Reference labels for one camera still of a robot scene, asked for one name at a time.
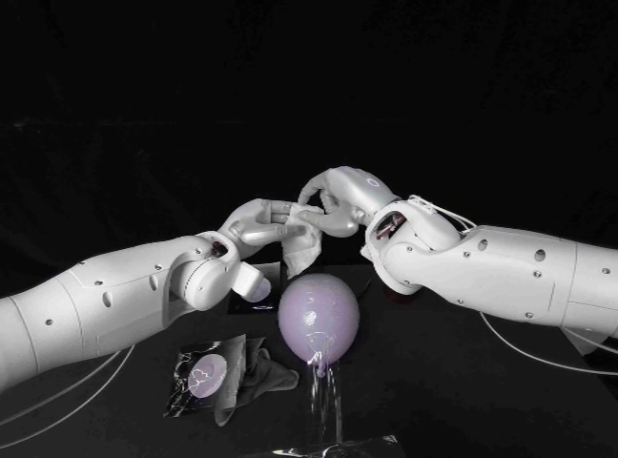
black table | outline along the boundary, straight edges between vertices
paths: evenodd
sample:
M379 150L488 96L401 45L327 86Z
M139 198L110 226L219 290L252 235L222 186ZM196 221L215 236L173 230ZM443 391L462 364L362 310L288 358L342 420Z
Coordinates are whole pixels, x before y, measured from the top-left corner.
M369 265L326 266L361 298L356 342L339 363L345 439L395 434L410 457L618 456L618 403L599 377L542 364L495 337L477 312L430 290L392 302ZM162 417L177 350L239 334L267 336L276 361L307 374L281 338L277 315L229 315L226 301L192 313L144 343L95 401L55 429L0 456L237 457L304 444L309 380L265 393L218 427L211 413ZM538 356L586 366L558 328L490 318L505 337ZM48 372L0 398L0 418L69 385L100 361ZM110 376L27 419L0 428L0 442L49 425Z

purple balloon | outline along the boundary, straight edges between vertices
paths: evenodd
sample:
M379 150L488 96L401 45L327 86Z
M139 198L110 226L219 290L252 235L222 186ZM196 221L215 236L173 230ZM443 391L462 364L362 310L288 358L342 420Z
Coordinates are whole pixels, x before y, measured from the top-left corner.
M293 352L323 371L353 344L361 324L358 298L343 280L329 274L300 277L281 296L278 319Z

